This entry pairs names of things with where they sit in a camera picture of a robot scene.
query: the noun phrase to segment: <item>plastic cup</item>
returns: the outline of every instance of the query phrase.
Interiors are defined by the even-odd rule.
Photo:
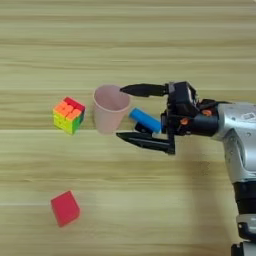
[[[102,134],[115,132],[128,113],[131,97],[116,85],[103,85],[94,92],[94,122]]]

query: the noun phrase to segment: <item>wooden table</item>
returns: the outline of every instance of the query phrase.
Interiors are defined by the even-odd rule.
[[[1,256],[221,256],[239,242],[222,145],[177,139],[177,156],[98,134],[101,84],[188,80],[200,96],[256,102],[253,0],[0,1]],[[75,136],[51,109],[87,105]],[[165,99],[134,99],[154,116]],[[126,118],[121,130],[133,124]],[[50,200],[82,210],[59,228]]]

